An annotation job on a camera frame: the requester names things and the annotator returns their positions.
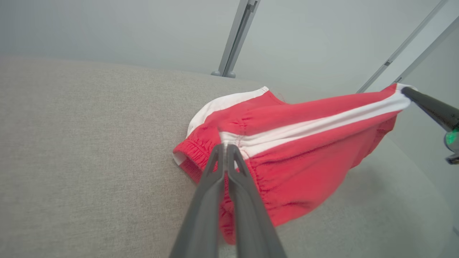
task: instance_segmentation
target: gray fabric surface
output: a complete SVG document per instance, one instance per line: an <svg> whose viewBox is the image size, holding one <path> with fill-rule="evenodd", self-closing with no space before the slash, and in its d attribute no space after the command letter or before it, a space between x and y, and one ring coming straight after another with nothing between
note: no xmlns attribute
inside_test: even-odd
<svg viewBox="0 0 459 258"><path fill-rule="evenodd" d="M261 86L1 57L0 257L167 257L196 187L172 149L208 101ZM278 233L291 258L432 258L451 224L433 185L386 139L329 200ZM235 257L234 247L222 243L220 257Z"/></svg>

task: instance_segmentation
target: white stripe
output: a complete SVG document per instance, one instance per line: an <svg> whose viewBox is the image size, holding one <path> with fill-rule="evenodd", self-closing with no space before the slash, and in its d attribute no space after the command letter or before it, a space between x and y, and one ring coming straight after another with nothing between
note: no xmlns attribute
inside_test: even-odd
<svg viewBox="0 0 459 258"><path fill-rule="evenodd" d="M290 141L363 121L382 114L403 110L407 108L411 102L400 92L403 87L407 86L408 85L397 84L397 90L390 97L333 116L282 126L256 135L244 136L229 132L220 132L220 139L222 143L225 144L235 144L239 142L238 147L241 150L242 156L244 159L248 159L263 151Z"/></svg>
<svg viewBox="0 0 459 258"><path fill-rule="evenodd" d="M214 99L213 101L207 103L203 108L201 108L201 110L193 117L190 125L188 126L186 137L188 137L194 131L194 129L202 125L206 121L206 118L213 112L224 110L249 99L259 97L267 91L269 91L267 87L262 87L258 90L235 93Z"/></svg>

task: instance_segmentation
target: gathered fabric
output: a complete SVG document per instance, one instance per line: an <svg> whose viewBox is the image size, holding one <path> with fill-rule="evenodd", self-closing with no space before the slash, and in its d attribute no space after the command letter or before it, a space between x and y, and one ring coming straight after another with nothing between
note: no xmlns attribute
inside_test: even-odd
<svg viewBox="0 0 459 258"><path fill-rule="evenodd" d="M410 100L403 84L287 104L266 87L217 98L191 120L174 150L176 163L198 183L217 144L234 144L274 226L301 217L323 203L394 127ZM235 244L234 204L225 194L219 227Z"/></svg>

